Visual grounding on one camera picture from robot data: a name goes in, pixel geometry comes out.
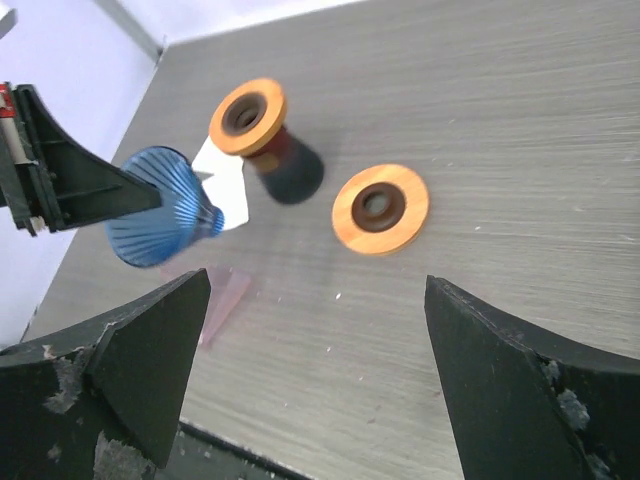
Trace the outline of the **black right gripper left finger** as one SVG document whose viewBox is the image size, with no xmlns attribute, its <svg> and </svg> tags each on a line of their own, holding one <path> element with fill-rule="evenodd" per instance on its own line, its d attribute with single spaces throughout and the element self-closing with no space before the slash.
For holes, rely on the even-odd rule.
<svg viewBox="0 0 640 480">
<path fill-rule="evenodd" d="M 151 479 L 168 462 L 210 299 L 190 271 L 1 354 L 5 479 Z"/>
</svg>

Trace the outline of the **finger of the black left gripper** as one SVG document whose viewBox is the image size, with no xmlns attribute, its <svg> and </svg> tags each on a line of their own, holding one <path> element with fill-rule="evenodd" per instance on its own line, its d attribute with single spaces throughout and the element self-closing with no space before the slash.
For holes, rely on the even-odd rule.
<svg viewBox="0 0 640 480">
<path fill-rule="evenodd" d="M 35 236 L 153 209 L 161 198 L 68 135 L 34 86 L 3 83 L 1 205 L 18 229 Z"/>
</svg>

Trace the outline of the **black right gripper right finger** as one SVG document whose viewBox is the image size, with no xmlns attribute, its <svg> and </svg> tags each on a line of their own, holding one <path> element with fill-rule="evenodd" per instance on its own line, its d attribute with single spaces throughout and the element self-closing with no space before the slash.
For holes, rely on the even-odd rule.
<svg viewBox="0 0 640 480">
<path fill-rule="evenodd" d="M 468 479 L 635 479 L 639 363 L 429 277 L 424 309 Z"/>
</svg>

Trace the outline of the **blue glass dripper cone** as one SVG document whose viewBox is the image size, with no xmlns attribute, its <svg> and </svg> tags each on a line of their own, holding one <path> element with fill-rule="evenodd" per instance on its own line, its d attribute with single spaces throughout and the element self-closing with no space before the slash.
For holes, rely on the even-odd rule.
<svg viewBox="0 0 640 480">
<path fill-rule="evenodd" d="M 146 147 L 122 170 L 155 187 L 161 205 L 105 223 L 114 254 L 136 268 L 161 265 L 194 243 L 218 236 L 225 216 L 206 195 L 186 157 L 166 146 Z"/>
</svg>

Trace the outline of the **white paper coffee filter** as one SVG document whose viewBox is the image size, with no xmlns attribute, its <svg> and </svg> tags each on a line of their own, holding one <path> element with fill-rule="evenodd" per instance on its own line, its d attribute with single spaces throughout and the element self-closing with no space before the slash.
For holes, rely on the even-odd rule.
<svg viewBox="0 0 640 480">
<path fill-rule="evenodd" d="M 236 229 L 249 221 L 249 207 L 240 157 L 223 153 L 207 137 L 192 164 L 200 176 L 210 202 L 224 215 L 224 231 Z"/>
</svg>

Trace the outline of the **bamboo dripper ring holder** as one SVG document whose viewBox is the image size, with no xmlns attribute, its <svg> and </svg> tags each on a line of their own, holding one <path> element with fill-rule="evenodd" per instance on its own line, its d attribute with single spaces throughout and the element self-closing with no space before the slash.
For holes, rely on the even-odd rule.
<svg viewBox="0 0 640 480">
<path fill-rule="evenodd" d="M 211 118 L 209 137 L 226 154 L 250 156 L 276 135 L 286 113 L 282 86 L 271 78 L 257 78 L 223 99 Z"/>
</svg>

